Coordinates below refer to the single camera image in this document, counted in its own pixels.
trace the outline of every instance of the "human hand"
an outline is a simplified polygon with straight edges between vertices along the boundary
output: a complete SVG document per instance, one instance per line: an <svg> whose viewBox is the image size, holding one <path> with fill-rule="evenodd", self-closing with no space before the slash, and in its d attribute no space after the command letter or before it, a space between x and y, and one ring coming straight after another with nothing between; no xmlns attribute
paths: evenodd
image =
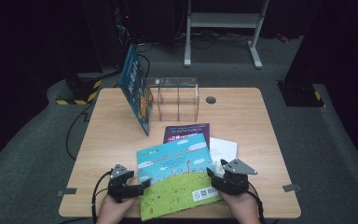
<svg viewBox="0 0 358 224"><path fill-rule="evenodd" d="M249 186L249 191L256 195L252 186ZM226 201L231 214L240 224L260 224L257 202L252 195L246 192L240 195L228 195L220 190L219 194Z"/></svg>
<svg viewBox="0 0 358 224"><path fill-rule="evenodd" d="M117 224L124 217L124 213L137 201L138 198L130 198L123 203L118 203L112 196L106 194L101 202L97 224Z"/></svg>

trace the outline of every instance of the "light blue book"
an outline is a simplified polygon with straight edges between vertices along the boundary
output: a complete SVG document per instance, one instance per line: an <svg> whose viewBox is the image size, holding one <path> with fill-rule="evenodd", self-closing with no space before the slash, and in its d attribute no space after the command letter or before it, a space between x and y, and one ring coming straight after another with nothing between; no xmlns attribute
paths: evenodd
<svg viewBox="0 0 358 224"><path fill-rule="evenodd" d="M220 200L206 168L214 171L202 133L137 152L138 181L151 179L141 196L141 220Z"/></svg>

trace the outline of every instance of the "children's book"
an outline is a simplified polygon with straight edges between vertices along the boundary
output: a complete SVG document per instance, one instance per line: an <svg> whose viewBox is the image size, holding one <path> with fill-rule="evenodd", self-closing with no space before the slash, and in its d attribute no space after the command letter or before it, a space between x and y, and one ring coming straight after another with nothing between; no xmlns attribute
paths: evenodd
<svg viewBox="0 0 358 224"><path fill-rule="evenodd" d="M209 152L216 174L223 176L225 170L221 160L233 161L237 159L237 149L238 144L235 142L211 137L211 147Z"/></svg>
<svg viewBox="0 0 358 224"><path fill-rule="evenodd" d="M149 135L153 95L147 86L144 70L133 45L130 46L127 53L119 86L126 96L135 117L139 120L145 133Z"/></svg>
<svg viewBox="0 0 358 224"><path fill-rule="evenodd" d="M220 200L207 169L214 171L202 133L137 152L138 181L151 180L141 196L141 220Z"/></svg>
<svg viewBox="0 0 358 224"><path fill-rule="evenodd" d="M180 126L167 126L165 128L163 143L169 143L178 139L186 138L198 133L203 133L205 142L208 148L210 148L210 129L209 123L199 123Z"/></svg>

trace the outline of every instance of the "clear acrylic box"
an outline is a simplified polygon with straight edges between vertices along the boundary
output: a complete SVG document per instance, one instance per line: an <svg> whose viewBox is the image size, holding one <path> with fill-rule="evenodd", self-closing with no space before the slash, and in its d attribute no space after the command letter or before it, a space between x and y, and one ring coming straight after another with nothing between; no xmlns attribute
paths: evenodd
<svg viewBox="0 0 358 224"><path fill-rule="evenodd" d="M150 77L150 88L158 104L160 121L197 121L199 114L199 84L194 77Z"/></svg>

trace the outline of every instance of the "metal stand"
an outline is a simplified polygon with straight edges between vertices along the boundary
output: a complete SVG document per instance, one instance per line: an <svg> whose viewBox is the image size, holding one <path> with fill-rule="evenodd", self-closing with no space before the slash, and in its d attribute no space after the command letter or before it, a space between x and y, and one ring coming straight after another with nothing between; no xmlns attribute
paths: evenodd
<svg viewBox="0 0 358 224"><path fill-rule="evenodd" d="M255 63L256 69L262 68L262 63L258 57L255 45L260 34L266 16L269 0L264 0L260 13L240 14L240 13L192 13L191 0L188 0L187 8L187 27L186 27L186 47L185 47L185 67L191 66L191 27L225 27L225 28L253 28L255 29L252 41L248 41L249 50Z"/></svg>

